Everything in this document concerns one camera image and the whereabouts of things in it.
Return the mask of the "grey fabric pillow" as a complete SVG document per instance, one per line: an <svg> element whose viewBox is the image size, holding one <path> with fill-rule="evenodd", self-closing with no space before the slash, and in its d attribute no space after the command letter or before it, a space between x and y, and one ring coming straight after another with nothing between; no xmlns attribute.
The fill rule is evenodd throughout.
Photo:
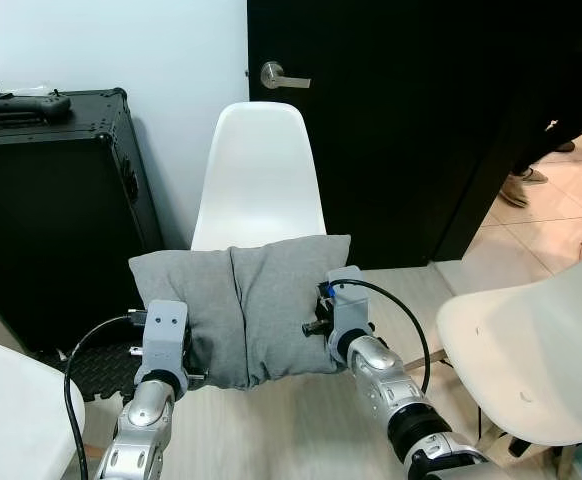
<svg viewBox="0 0 582 480"><path fill-rule="evenodd" d="M195 342L204 349L205 384L250 389L303 374L335 374L320 335L305 337L315 319L317 287L343 268L350 236L306 236L255 248L163 250L132 257L141 300L185 302Z"/></svg>

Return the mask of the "white plastic shell chair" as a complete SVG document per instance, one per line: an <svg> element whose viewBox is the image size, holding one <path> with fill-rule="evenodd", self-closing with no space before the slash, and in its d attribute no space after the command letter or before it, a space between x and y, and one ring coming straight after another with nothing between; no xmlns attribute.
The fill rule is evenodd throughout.
<svg viewBox="0 0 582 480"><path fill-rule="evenodd" d="M550 451L576 480L582 444L582 261L525 285L460 294L436 316L452 369L489 426L478 445L511 463Z"/></svg>
<svg viewBox="0 0 582 480"><path fill-rule="evenodd" d="M84 454L61 380L54 367L0 346L0 480L59 480Z"/></svg>
<svg viewBox="0 0 582 480"><path fill-rule="evenodd" d="M194 251L260 247L327 233L303 114L285 102L235 102L210 143Z"/></svg>

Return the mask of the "black studded floor mat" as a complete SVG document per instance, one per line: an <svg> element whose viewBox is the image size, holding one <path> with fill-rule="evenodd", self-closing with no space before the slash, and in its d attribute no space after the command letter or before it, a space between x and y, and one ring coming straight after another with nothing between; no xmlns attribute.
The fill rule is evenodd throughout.
<svg viewBox="0 0 582 480"><path fill-rule="evenodd" d="M85 346L70 371L70 379L79 388L82 401L108 399L121 394L128 401L135 392L135 376L141 365L139 356L131 355L135 342L108 346Z"/></svg>

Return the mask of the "black flight case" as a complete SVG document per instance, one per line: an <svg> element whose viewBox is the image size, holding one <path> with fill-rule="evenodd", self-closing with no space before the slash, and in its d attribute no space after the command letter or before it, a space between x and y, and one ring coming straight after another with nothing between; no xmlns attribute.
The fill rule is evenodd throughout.
<svg viewBox="0 0 582 480"><path fill-rule="evenodd" d="M163 246L126 91L47 102L0 115L0 320L35 353L140 307L128 261Z"/></svg>

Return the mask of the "black door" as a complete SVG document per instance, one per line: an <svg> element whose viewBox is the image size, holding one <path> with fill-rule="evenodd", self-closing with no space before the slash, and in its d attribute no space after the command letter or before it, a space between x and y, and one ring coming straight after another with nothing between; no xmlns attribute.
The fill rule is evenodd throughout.
<svg viewBox="0 0 582 480"><path fill-rule="evenodd" d="M365 269L459 259L541 118L555 0L245 0L251 100L303 114ZM308 90L267 90L265 61Z"/></svg>

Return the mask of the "person in black trousers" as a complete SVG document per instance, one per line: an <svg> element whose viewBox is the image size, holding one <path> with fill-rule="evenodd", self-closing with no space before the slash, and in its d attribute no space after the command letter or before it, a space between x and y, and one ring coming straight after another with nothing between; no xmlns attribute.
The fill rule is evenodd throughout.
<svg viewBox="0 0 582 480"><path fill-rule="evenodd" d="M541 118L533 124L529 143L510 173L524 173L553 148L582 134L582 0L555 0L553 23L556 50L543 60L541 74Z"/></svg>

